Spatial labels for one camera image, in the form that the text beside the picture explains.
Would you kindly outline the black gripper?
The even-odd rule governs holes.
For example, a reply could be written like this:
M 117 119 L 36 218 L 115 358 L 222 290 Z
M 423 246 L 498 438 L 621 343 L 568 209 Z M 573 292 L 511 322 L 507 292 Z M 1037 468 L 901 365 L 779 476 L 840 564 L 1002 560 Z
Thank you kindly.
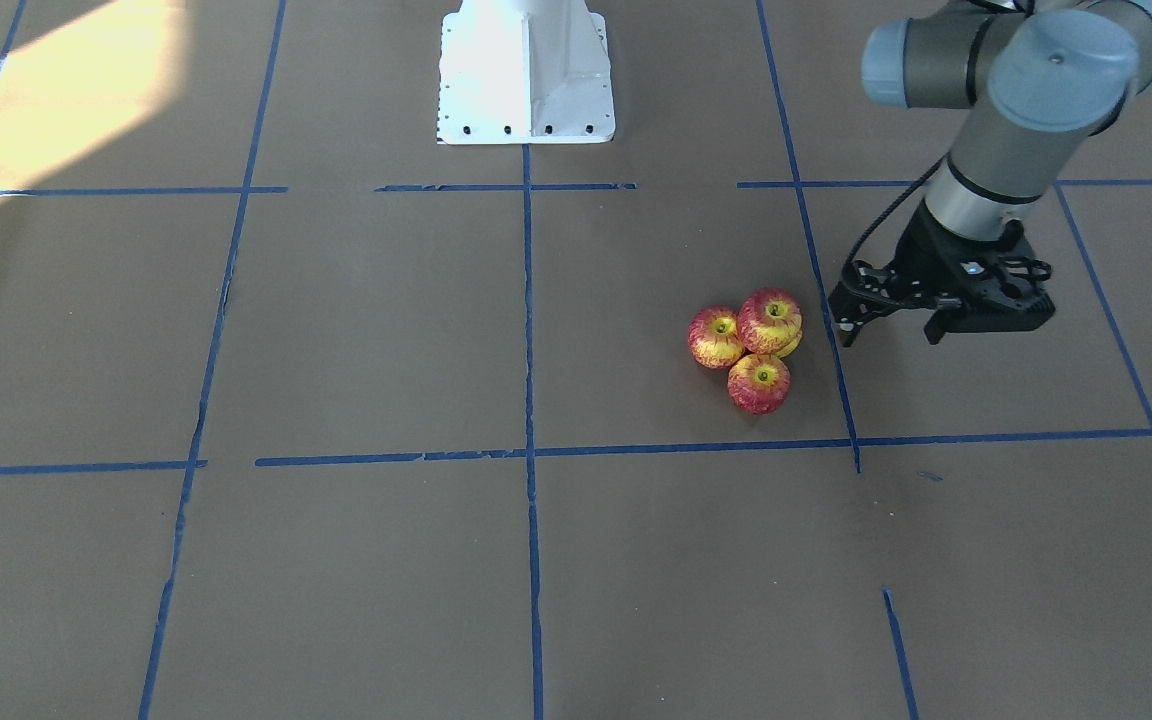
M 1051 275 L 1020 219 L 1006 220 L 995 240 L 965 240 L 922 202 L 890 263 L 873 266 L 847 255 L 829 293 L 829 314 L 844 348 L 867 323 L 905 310 L 931 311 L 927 336 L 1036 331 L 1056 313 L 1044 287 Z

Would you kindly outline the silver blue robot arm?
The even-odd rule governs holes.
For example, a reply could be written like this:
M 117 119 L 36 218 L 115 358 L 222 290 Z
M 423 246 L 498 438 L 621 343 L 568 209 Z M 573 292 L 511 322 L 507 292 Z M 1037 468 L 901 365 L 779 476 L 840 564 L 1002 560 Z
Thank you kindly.
M 1152 1 L 950 1 L 874 29 L 861 56 L 870 100 L 967 109 L 950 149 L 914 184 L 922 200 L 890 262 L 847 252 L 829 314 L 849 347 L 870 323 L 927 310 L 925 340 L 1029 332 L 1055 314 L 1030 210 L 1087 138 L 1152 86 Z

